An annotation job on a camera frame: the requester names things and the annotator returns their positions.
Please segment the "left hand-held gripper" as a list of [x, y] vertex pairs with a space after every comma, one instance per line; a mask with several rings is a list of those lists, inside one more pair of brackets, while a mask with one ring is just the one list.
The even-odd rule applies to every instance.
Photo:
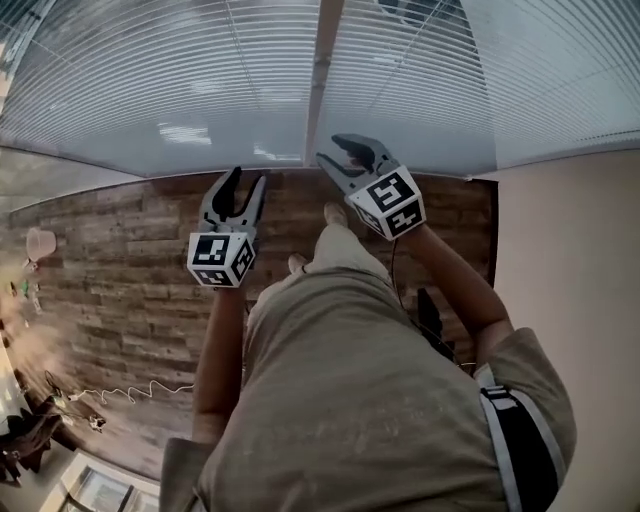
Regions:
[[241, 167], [236, 166], [211, 186], [200, 209], [199, 231], [190, 234], [187, 269], [202, 286], [239, 288], [256, 258], [254, 243], [267, 178], [260, 175], [253, 181], [233, 216], [241, 174]]

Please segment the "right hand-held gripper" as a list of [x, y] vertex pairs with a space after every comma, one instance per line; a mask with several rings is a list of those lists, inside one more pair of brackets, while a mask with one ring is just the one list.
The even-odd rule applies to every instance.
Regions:
[[[378, 171], [380, 163], [376, 150], [382, 147], [378, 140], [352, 133], [335, 134], [331, 140], [354, 164], [370, 173]], [[317, 153], [316, 161], [348, 196], [348, 204], [361, 221], [386, 240], [393, 241], [426, 222], [422, 194], [405, 165], [361, 188], [362, 168], [345, 167], [324, 153]]]

